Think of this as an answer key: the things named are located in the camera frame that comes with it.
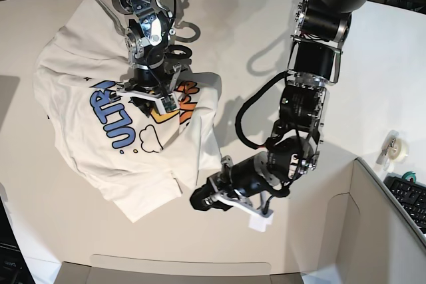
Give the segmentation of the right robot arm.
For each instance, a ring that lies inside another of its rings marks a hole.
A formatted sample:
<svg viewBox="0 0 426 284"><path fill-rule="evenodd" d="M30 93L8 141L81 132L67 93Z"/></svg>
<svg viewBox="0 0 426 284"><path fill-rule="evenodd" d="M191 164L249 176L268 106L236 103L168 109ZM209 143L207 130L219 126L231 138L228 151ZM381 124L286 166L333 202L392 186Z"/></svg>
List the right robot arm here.
<svg viewBox="0 0 426 284"><path fill-rule="evenodd" d="M178 110L175 93L182 65L169 51L174 13L160 0L112 0L114 8L131 15L124 39L133 76L116 90L149 116Z"/></svg>

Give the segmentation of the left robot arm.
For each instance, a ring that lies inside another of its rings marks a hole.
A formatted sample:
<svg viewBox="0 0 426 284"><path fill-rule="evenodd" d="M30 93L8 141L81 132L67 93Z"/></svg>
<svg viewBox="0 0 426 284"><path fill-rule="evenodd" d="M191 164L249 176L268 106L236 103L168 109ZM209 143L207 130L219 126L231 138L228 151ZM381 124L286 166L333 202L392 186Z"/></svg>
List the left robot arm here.
<svg viewBox="0 0 426 284"><path fill-rule="evenodd" d="M327 87L339 80L342 48L352 13L367 0L302 0L296 14L296 33L285 71L270 79L239 109L235 131L256 154L239 163L229 156L222 168L194 190L190 204L197 211L238 208L250 215L250 227L263 232L271 224L274 198L285 198L291 185L314 170L320 155L321 128ZM248 139L242 119L277 82L284 81L279 116L262 144Z"/></svg>

